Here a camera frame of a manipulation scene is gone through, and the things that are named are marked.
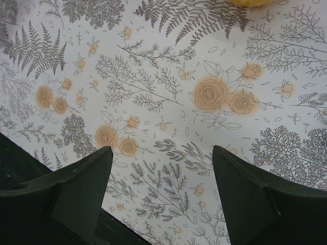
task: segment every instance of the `floral pattern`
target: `floral pattern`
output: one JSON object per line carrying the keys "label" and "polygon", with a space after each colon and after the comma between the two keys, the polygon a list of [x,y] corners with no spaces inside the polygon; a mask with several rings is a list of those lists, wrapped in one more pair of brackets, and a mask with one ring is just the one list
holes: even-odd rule
{"label": "floral pattern", "polygon": [[51,170],[110,146],[103,208],[150,243],[230,243],[216,144],[327,190],[323,3],[3,2],[0,132]]}

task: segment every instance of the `black object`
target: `black object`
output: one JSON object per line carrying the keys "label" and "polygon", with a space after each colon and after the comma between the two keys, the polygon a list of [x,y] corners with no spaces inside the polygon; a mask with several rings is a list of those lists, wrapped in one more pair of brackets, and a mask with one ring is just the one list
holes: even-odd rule
{"label": "black object", "polygon": [[0,244],[149,244],[101,209],[112,158],[104,147],[51,172],[0,134]]}
{"label": "black object", "polygon": [[220,146],[213,165],[232,245],[327,244],[326,191],[273,175]]}

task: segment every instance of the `orange rose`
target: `orange rose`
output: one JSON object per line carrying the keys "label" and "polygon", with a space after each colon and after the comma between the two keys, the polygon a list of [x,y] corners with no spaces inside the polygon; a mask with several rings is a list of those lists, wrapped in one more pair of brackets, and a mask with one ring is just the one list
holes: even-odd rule
{"label": "orange rose", "polygon": [[247,114],[254,106],[253,99],[246,93],[231,93],[227,95],[226,101],[229,107],[237,114]]}
{"label": "orange rose", "polygon": [[250,65],[243,71],[243,76],[245,78],[257,78],[261,73],[261,68],[258,65]]}
{"label": "orange rose", "polygon": [[103,126],[97,130],[96,139],[99,147],[115,146],[117,145],[118,137],[114,129],[108,126]]}
{"label": "orange rose", "polygon": [[58,114],[63,114],[67,109],[67,102],[64,99],[56,99],[53,107]]}
{"label": "orange rose", "polygon": [[139,118],[137,116],[134,116],[127,121],[127,126],[136,129],[139,126],[139,123]]}
{"label": "orange rose", "polygon": [[195,104],[202,110],[214,111],[226,99],[227,90],[222,81],[203,81],[195,90]]}
{"label": "orange rose", "polygon": [[137,150],[137,144],[134,139],[123,139],[119,145],[119,150],[125,156],[133,156]]}
{"label": "orange rose", "polygon": [[63,83],[62,83],[62,87],[63,87],[64,89],[69,90],[69,89],[72,87],[72,82],[71,82],[71,80],[70,80],[70,79],[66,79],[65,81],[63,81]]}
{"label": "orange rose", "polygon": [[52,102],[52,91],[48,86],[41,86],[36,91],[36,103],[40,107],[48,108]]}

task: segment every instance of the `floral tablecloth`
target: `floral tablecloth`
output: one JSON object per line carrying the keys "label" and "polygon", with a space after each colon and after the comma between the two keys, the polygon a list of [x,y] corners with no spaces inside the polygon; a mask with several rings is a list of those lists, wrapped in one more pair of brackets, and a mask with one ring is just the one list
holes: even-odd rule
{"label": "floral tablecloth", "polygon": [[213,145],[327,189],[323,2],[1,0],[0,130],[52,170],[110,145],[105,210],[228,244]]}

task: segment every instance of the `yellow object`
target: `yellow object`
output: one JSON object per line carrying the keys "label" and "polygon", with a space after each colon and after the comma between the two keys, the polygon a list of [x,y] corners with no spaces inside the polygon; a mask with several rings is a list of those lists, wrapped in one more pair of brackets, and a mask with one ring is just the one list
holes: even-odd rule
{"label": "yellow object", "polygon": [[230,0],[230,1],[236,5],[241,5],[245,7],[254,7],[254,6],[269,4],[274,0]]}

